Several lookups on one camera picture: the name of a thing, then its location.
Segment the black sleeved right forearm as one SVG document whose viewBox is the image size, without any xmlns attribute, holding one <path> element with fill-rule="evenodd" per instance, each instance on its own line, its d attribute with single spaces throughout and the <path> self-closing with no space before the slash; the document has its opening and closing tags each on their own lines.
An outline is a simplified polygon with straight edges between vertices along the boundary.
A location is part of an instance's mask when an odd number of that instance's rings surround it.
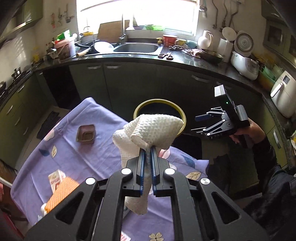
<svg viewBox="0 0 296 241">
<path fill-rule="evenodd" d="M 278 164 L 268 138 L 254 144 L 252 151 L 262 197 L 250 202 L 244 211 L 272 238 L 295 214 L 295 177 Z"/>
</svg>

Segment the person's right hand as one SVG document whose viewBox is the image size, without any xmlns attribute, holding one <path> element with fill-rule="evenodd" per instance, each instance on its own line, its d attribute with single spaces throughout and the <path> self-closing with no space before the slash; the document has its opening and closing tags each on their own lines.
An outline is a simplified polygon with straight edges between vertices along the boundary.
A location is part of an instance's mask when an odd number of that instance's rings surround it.
<svg viewBox="0 0 296 241">
<path fill-rule="evenodd" d="M 236 133 L 229 136 L 235 143 L 240 143 L 239 136 L 241 135 L 247 135 L 253 144 L 258 144 L 265 139 L 266 134 L 261 127 L 250 118 L 248 120 L 249 126 L 240 128 Z"/>
</svg>

